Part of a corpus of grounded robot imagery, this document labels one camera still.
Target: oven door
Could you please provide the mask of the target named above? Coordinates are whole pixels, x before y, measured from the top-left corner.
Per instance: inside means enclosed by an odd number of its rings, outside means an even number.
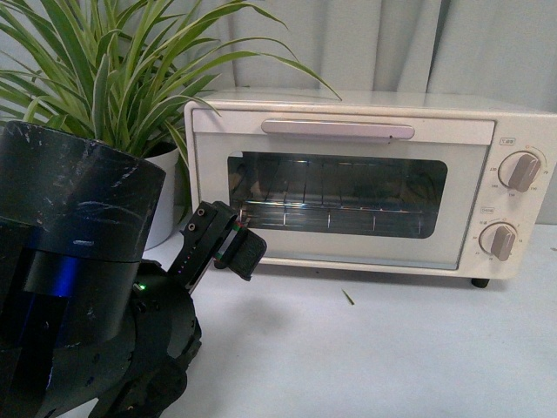
[[[240,211],[267,262],[456,269],[493,126],[197,109],[193,189]]]

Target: timer knob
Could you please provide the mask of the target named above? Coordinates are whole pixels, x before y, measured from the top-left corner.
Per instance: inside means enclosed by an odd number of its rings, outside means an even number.
[[[503,222],[491,224],[480,235],[481,249],[494,255],[499,261],[507,261],[516,235],[516,230],[509,224]]]

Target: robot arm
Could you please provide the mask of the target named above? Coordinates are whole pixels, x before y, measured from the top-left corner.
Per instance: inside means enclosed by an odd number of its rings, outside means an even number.
[[[248,280],[265,242],[203,202],[168,272],[141,260],[164,174],[95,141],[0,138],[0,418],[159,417],[200,346],[191,291],[213,259]]]

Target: oven handle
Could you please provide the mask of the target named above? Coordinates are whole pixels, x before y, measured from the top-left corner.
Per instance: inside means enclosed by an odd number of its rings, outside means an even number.
[[[368,124],[331,120],[267,119],[261,129],[269,134],[356,138],[365,142],[387,144],[411,139],[415,130],[409,125]]]

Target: oven foot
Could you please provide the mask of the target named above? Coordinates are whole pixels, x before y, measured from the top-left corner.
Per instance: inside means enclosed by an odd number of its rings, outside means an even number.
[[[470,280],[473,286],[479,287],[480,289],[485,289],[489,279],[472,279]]]

